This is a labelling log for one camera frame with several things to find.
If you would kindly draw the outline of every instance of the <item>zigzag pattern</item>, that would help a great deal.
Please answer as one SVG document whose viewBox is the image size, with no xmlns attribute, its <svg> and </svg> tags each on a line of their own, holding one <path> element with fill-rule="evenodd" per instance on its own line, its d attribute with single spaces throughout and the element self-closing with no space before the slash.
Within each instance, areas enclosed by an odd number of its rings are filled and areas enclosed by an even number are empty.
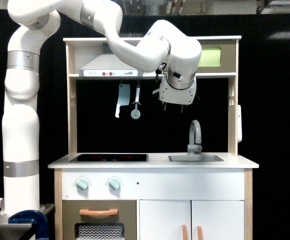
<svg viewBox="0 0 290 240">
<path fill-rule="evenodd" d="M 79 238 L 82 240 L 122 240 L 123 226 L 88 226 L 78 228 Z"/>
</svg>

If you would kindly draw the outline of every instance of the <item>faucet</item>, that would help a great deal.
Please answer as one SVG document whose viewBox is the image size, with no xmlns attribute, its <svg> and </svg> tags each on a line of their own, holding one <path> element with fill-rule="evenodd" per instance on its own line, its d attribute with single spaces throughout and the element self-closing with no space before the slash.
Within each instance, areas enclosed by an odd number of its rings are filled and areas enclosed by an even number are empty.
<svg viewBox="0 0 290 240">
<path fill-rule="evenodd" d="M 189 145 L 187 145 L 188 155 L 194 155 L 194 152 L 201 152 L 201 129 L 197 120 L 193 120 L 189 130 Z"/>
</svg>

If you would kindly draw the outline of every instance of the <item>mint green knob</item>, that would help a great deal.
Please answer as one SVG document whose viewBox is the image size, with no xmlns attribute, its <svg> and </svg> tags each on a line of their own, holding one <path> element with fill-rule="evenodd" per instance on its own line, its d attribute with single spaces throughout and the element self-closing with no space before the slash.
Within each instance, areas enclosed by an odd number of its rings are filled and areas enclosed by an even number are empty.
<svg viewBox="0 0 290 240">
<path fill-rule="evenodd" d="M 108 181 L 108 187 L 111 190 L 117 190 L 120 187 L 120 181 L 117 178 L 111 178 Z"/>
<path fill-rule="evenodd" d="M 76 180 L 76 188 L 79 190 L 86 190 L 89 185 L 89 181 L 86 177 L 81 176 Z"/>
</svg>

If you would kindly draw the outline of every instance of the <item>green screen panel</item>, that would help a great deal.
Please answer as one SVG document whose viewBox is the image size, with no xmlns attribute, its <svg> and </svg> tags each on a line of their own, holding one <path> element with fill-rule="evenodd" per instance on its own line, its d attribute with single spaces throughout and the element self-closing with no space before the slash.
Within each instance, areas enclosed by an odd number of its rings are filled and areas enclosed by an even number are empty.
<svg viewBox="0 0 290 240">
<path fill-rule="evenodd" d="M 199 67 L 219 67 L 221 48 L 218 46 L 203 47 L 198 66 Z"/>
</svg>

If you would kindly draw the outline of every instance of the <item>black cooktop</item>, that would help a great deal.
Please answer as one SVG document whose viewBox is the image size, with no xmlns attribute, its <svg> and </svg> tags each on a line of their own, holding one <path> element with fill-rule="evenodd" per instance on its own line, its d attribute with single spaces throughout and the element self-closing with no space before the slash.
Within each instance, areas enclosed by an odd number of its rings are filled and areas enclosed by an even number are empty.
<svg viewBox="0 0 290 240">
<path fill-rule="evenodd" d="M 70 163 L 146 163 L 148 162 L 148 154 L 136 153 L 104 153 L 93 154 L 84 153 L 69 161 Z"/>
</svg>

